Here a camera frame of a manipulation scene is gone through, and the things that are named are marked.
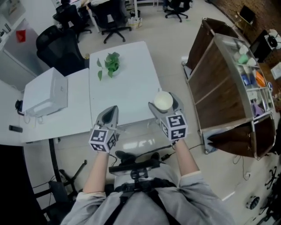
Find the floor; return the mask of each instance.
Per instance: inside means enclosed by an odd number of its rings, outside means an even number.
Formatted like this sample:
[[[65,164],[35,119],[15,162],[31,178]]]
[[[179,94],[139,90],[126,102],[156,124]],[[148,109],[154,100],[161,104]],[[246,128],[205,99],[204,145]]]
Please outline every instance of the floor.
[[[175,93],[184,103],[185,115],[189,125],[189,134],[185,140],[188,147],[199,145],[201,140],[198,135],[198,124],[190,92],[180,65],[181,57],[188,55],[203,17],[218,19],[228,24],[232,23],[218,9],[204,0],[195,1],[193,8],[188,11],[189,19],[183,19],[182,23],[179,23],[177,17],[166,19],[165,13],[157,11],[156,7],[143,6],[139,7],[139,10],[143,18],[143,26],[131,32],[122,31],[126,38],[125,43],[118,35],[113,35],[107,44],[103,44],[105,36],[92,28],[92,34],[81,36],[80,51],[82,55],[85,55],[122,44],[146,41],[162,89]],[[148,127],[147,121],[126,126],[125,129],[126,131],[120,135],[117,146],[112,150],[112,154],[116,150],[140,154],[169,144],[157,125],[151,124]],[[77,178],[77,189],[83,187],[95,158],[95,153],[89,147],[88,140],[89,133],[84,133],[62,137],[56,145],[59,168],[63,168],[70,176],[74,175],[84,160],[88,160],[88,165]],[[173,150],[165,149],[159,153],[163,156],[168,152],[173,152]],[[261,217],[253,222],[251,221],[258,214],[258,208],[268,195],[264,184],[269,179],[269,170],[277,164],[278,157],[275,155],[267,156],[260,161],[245,157],[234,165],[233,160],[236,161],[238,158],[234,159],[234,155],[220,150],[205,155],[203,147],[199,146],[193,148],[191,153],[206,181],[217,196],[223,199],[235,191],[235,194],[226,201],[226,205],[233,214],[236,223],[239,225],[256,224]],[[114,159],[110,157],[109,164],[113,162]],[[175,155],[166,162],[179,174]],[[243,171],[244,173],[251,172],[248,181],[243,179]],[[108,173],[107,179],[108,182],[111,182],[114,177]],[[245,204],[252,194],[260,196],[261,201],[256,209],[247,210]]]

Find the gray floor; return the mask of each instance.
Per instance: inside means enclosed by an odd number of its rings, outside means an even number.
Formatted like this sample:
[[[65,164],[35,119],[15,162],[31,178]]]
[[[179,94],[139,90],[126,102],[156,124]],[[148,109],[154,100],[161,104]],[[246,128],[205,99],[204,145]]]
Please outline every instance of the gray floor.
[[[101,33],[97,33],[92,28],[92,34],[81,35],[79,48],[82,55],[85,55],[113,46],[146,41],[162,89],[175,93],[184,102],[185,114],[189,124],[189,135],[185,141],[191,148],[201,142],[197,133],[198,124],[194,107],[180,65],[181,57],[188,55],[203,17],[222,20],[228,24],[232,23],[213,5],[206,3],[204,0],[195,1],[194,7],[187,13],[189,19],[183,19],[182,23],[179,23],[177,17],[166,19],[165,13],[158,12],[156,7],[139,7],[139,10],[143,18],[143,26],[131,32],[122,31],[121,33],[126,38],[125,43],[118,35],[113,35],[107,44],[103,44],[106,36],[102,36]],[[147,122],[141,122],[125,128],[126,131],[121,134],[120,140],[112,153],[116,150],[124,150],[125,152],[140,154],[168,144],[155,124],[148,128]],[[95,158],[95,153],[90,149],[88,140],[89,133],[84,133],[62,137],[61,142],[56,145],[58,165],[71,176],[74,175],[85,159],[88,160],[88,165],[77,178],[77,189],[83,187]],[[29,175],[33,186],[48,181],[53,175],[47,146],[47,141],[43,141],[28,145],[25,148]],[[160,155],[162,156],[167,152],[173,152],[173,150],[163,150]],[[192,149],[191,152],[205,179],[220,198],[223,199],[235,191],[235,194],[226,201],[226,205],[232,212],[236,223],[241,225],[246,222],[247,224],[256,224],[261,217],[253,222],[250,222],[250,218],[258,214],[258,208],[247,210],[245,204],[251,195],[258,195],[261,197],[258,207],[262,205],[268,195],[268,191],[264,188],[264,183],[269,179],[268,171],[277,164],[278,158],[269,156],[262,158],[260,161],[245,158],[244,171],[245,173],[247,171],[252,173],[250,179],[245,181],[242,176],[242,159],[237,165],[234,165],[232,163],[233,155],[223,151],[205,155],[201,146]],[[110,157],[109,164],[113,161],[114,159]],[[166,162],[179,174],[175,155]],[[108,173],[107,179],[110,181],[113,176]],[[46,188],[47,186],[36,188],[35,192]],[[48,203],[49,196],[40,199],[41,207],[47,206]]]

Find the person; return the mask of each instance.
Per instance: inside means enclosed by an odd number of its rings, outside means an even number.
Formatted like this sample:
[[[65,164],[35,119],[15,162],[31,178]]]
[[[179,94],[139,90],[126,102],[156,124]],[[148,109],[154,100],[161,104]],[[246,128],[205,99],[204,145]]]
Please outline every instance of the person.
[[[174,145],[180,169],[180,180],[173,169],[164,163],[151,169],[148,178],[141,182],[158,179],[171,184],[155,188],[158,202],[155,198],[142,191],[134,192],[122,204],[123,191],[116,190],[124,184],[133,183],[130,175],[115,177],[115,191],[106,197],[104,192],[109,154],[99,152],[93,168],[84,186],[83,192],[77,196],[76,202],[62,225],[232,225],[234,220],[226,210],[224,203],[212,192],[202,177],[196,162],[185,141],[180,139]],[[135,163],[133,154],[116,151],[121,159],[121,165]],[[153,160],[159,160],[159,154],[152,155]]]

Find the white printer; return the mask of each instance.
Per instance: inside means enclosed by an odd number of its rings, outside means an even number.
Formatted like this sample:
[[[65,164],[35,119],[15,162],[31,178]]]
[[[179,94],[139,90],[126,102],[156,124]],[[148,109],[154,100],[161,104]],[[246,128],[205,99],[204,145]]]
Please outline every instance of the white printer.
[[[42,73],[25,87],[22,112],[45,116],[67,107],[67,78],[55,68]]]

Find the electrical outlet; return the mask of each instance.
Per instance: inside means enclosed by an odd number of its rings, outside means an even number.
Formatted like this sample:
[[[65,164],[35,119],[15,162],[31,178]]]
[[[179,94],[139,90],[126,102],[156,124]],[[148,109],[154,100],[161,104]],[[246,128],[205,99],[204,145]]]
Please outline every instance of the electrical outlet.
[[[245,177],[246,179],[249,179],[251,177],[252,173],[251,172],[246,172]]]

